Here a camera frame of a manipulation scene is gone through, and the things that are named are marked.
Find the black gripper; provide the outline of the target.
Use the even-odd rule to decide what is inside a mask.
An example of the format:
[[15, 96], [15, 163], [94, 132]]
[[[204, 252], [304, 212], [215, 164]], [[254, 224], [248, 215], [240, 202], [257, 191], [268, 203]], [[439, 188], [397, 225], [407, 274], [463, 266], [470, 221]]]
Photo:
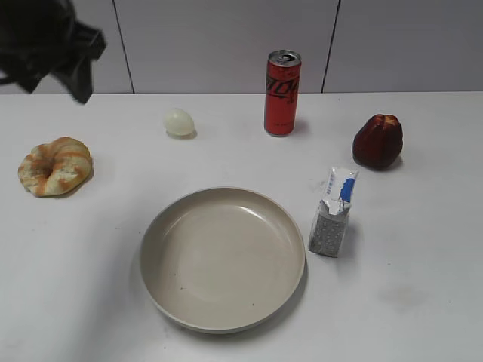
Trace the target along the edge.
[[86, 104], [92, 63], [105, 49], [102, 30], [79, 21], [71, 1], [1, 2], [1, 85], [31, 94], [51, 75]]

